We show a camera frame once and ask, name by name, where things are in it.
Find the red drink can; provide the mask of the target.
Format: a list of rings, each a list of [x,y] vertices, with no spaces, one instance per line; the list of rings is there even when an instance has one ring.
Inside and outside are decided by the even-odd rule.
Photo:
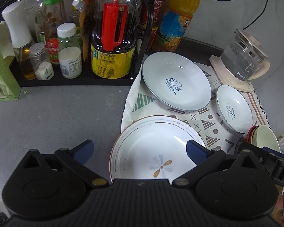
[[[152,31],[149,37],[149,42],[147,45],[147,51],[150,51],[151,45],[154,41],[154,38],[156,36],[157,30],[159,28],[158,25],[158,17],[162,8],[162,3],[163,0],[154,0],[154,19],[153,19],[153,26],[152,26]],[[143,39],[145,32],[146,32],[146,27],[148,23],[148,10],[146,9],[145,5],[142,5],[141,13],[140,13],[140,21],[138,25],[138,38]]]

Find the small white Bakery plate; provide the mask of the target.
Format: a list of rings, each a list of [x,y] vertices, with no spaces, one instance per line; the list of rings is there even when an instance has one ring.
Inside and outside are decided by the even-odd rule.
[[[253,124],[248,102],[235,88],[221,85],[216,92],[216,106],[225,124],[233,131],[245,134]]]

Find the large white Sweet plate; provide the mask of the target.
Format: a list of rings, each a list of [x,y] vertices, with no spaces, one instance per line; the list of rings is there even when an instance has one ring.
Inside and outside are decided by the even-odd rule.
[[[181,111],[197,111],[209,104],[211,87],[204,72],[191,60],[172,52],[146,58],[142,76],[161,102]]]

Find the green cardboard box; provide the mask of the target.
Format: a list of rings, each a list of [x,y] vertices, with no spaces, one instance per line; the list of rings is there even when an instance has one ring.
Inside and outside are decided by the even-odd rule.
[[[14,78],[0,49],[0,102],[18,100],[21,87]]]

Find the large soy sauce bottle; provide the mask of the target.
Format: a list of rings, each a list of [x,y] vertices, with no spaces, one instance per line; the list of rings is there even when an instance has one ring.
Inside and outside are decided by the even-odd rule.
[[[141,0],[98,0],[91,36],[91,67],[104,79],[119,79],[131,70]]]

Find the white plate with flower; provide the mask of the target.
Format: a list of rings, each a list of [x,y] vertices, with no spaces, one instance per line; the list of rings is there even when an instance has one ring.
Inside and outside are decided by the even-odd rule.
[[[186,152],[189,140],[206,145],[199,133],[176,118],[157,115],[139,119],[123,130],[113,145],[110,178],[173,181],[196,166]]]

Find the white cap powder bottle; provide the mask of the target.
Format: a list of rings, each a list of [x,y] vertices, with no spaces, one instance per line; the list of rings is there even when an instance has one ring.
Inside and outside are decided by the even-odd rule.
[[[81,75],[81,48],[76,36],[76,25],[64,23],[57,28],[58,60],[61,73],[67,79],[74,79]]]

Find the green bowl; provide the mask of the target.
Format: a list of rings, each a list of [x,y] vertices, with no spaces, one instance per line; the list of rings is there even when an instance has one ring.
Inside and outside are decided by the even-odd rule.
[[[278,140],[267,125],[258,126],[252,134],[251,144],[258,148],[267,147],[274,151],[280,152],[280,146]]]

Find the white top oil dispenser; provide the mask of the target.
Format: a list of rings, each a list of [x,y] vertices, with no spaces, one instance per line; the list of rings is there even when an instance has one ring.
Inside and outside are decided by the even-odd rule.
[[[25,13],[25,2],[17,1],[8,5],[1,13],[11,37],[16,59],[20,65],[24,78],[36,78],[32,63],[30,62],[30,47],[34,45]]]

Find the red black bowl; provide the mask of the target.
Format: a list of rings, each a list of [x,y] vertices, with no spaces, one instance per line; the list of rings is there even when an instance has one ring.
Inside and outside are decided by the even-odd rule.
[[[259,126],[253,126],[249,129],[249,131],[247,132],[247,135],[246,135],[246,142],[248,143],[252,143],[252,135],[253,135],[253,132],[258,128]]]

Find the cream kettle base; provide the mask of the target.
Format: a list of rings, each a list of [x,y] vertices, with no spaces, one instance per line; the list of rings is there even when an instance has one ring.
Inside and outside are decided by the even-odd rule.
[[[236,78],[223,64],[220,57],[210,56],[209,61],[214,68],[216,75],[224,85],[229,85],[238,91],[252,93],[254,91],[251,82],[243,82]]]

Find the orange juice bottle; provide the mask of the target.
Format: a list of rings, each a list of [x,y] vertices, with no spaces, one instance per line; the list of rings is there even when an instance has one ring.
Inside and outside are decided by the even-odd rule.
[[[152,50],[175,52],[199,5],[200,0],[169,0]]]

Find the small glass shaker jar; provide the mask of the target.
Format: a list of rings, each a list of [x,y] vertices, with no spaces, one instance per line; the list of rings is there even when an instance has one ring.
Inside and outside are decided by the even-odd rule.
[[[50,56],[44,43],[36,43],[30,47],[30,61],[38,80],[49,80],[54,76]]]

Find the black metal rack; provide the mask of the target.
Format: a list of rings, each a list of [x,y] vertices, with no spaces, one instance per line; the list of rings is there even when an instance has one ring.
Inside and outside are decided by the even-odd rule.
[[[3,18],[1,12],[11,3],[16,0],[0,0],[0,20]],[[120,78],[120,79],[103,79],[97,76],[91,70],[91,63],[83,66],[83,73],[76,79],[66,79],[62,76],[60,72],[55,72],[55,75],[50,80],[27,80],[24,78],[20,65],[14,57],[11,57],[10,70],[13,73],[13,76],[17,80],[20,87],[48,87],[48,86],[130,86],[133,84],[134,79],[138,75],[139,68],[143,63],[143,54],[146,53],[147,43],[149,42],[151,27],[153,25],[153,4],[154,0],[143,0],[143,4],[146,9],[150,12],[150,17],[146,26],[146,33],[141,41],[141,46],[136,47],[134,56],[132,58],[131,70],[130,72]]]

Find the glass electric kettle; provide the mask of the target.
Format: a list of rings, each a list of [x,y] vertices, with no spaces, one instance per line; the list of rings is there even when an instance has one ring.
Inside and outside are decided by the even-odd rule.
[[[269,70],[270,62],[261,43],[243,29],[236,29],[234,34],[234,42],[221,54],[224,66],[243,82],[263,76]]]

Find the patterned cloth mat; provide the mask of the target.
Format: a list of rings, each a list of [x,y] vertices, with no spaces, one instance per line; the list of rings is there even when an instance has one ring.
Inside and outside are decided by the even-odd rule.
[[[216,92],[222,83],[214,69],[201,63],[196,63],[196,65],[203,71],[211,85],[211,101],[206,107],[198,111],[184,112],[167,106],[151,93],[143,81],[142,74],[139,73],[126,99],[121,130],[125,130],[133,122],[143,117],[171,116],[195,129],[206,146],[212,148],[220,146],[225,152],[233,153],[237,142],[244,135],[230,129],[220,117],[220,112],[216,107]]]

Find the red label sauce bottle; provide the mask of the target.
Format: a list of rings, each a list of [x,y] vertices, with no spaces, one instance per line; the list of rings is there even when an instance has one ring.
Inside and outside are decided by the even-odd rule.
[[[66,10],[63,0],[43,0],[43,23],[45,46],[52,64],[58,65],[59,41],[57,28],[66,23]]]

